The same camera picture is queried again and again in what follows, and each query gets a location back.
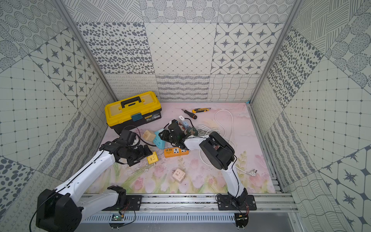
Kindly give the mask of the orange power strip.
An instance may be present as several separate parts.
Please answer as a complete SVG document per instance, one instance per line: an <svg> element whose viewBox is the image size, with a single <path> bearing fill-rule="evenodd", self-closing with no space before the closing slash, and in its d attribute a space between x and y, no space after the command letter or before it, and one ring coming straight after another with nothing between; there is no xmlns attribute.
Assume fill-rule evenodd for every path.
<svg viewBox="0 0 371 232"><path fill-rule="evenodd" d="M164 150L164 156L165 158L172 158L172 157L178 157L183 155L188 155L189 150L184 150L180 148L166 148Z"/></svg>

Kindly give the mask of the yellow cube adapter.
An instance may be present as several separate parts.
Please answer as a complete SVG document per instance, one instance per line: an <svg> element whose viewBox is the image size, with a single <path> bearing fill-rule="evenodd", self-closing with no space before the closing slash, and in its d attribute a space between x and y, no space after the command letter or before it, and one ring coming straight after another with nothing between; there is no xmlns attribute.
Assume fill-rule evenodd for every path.
<svg viewBox="0 0 371 232"><path fill-rule="evenodd" d="M157 156L156 152L153 152L151 155L149 155L147 157L147 162L148 162L149 165L155 164L158 161L159 161L159 159L158 159L158 156Z"/></svg>

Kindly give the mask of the cream deer cube adapter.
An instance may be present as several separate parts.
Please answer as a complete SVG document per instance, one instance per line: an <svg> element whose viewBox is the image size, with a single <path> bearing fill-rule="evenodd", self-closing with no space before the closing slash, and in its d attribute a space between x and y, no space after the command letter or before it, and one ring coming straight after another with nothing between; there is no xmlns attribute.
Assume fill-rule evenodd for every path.
<svg viewBox="0 0 371 232"><path fill-rule="evenodd" d="M181 183L181 182L184 180L185 175L186 175L185 172L178 168L178 169L176 169L176 170L174 171L172 177L173 177L173 179L174 179L175 181Z"/></svg>

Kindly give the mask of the dark green cube adapter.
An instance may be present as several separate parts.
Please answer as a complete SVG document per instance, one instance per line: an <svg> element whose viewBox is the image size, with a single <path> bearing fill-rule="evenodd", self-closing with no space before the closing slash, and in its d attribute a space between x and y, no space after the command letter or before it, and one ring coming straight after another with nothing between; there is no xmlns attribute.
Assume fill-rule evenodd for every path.
<svg viewBox="0 0 371 232"><path fill-rule="evenodd" d="M193 136L198 136L199 135L198 130L194 127L187 128L186 132L187 132L188 135L193 135Z"/></svg>

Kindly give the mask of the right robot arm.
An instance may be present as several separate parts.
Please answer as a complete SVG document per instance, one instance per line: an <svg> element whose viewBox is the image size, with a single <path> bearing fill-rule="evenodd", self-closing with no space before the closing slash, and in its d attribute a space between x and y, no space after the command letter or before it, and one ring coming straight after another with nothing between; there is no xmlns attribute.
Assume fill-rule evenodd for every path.
<svg viewBox="0 0 371 232"><path fill-rule="evenodd" d="M247 190L242 186L237 175L235 163L237 157L232 146L216 131L209 135L187 135L173 120L167 129L162 129L158 136L161 140L184 150L202 151L211 165L222 171L228 187L228 198L236 206L241 206L247 199Z"/></svg>

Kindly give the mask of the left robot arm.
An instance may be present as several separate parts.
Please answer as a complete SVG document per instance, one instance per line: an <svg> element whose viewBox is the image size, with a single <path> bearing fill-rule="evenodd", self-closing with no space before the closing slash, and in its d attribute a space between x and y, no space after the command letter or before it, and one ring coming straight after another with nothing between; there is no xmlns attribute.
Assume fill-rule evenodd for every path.
<svg viewBox="0 0 371 232"><path fill-rule="evenodd" d="M121 164L121 159L133 166L153 155L148 145L140 142L140 135L123 130L117 139L102 144L72 177L53 190L44 190L38 196L37 209L31 218L36 227L48 232L73 232L83 220L100 211L116 211L121 218L126 211L138 211L142 196L127 196L121 186L109 186L103 193L86 200L82 196L102 173L115 163Z"/></svg>

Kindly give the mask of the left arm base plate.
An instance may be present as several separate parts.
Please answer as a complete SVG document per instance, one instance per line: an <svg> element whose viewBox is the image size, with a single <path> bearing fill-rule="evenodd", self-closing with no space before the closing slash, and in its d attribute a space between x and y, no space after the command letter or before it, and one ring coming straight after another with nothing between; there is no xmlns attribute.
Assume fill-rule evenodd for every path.
<svg viewBox="0 0 371 232"><path fill-rule="evenodd" d="M143 195L127 195L123 203L120 203L118 210L139 211L142 204Z"/></svg>

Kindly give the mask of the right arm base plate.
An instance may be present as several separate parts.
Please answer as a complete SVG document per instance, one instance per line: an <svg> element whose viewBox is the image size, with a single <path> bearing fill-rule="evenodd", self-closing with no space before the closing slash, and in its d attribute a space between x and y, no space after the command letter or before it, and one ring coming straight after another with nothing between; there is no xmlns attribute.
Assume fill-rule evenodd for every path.
<svg viewBox="0 0 371 232"><path fill-rule="evenodd" d="M240 196L237 199L230 194L217 194L215 196L219 211L240 210L250 211L257 210L256 200L253 195Z"/></svg>

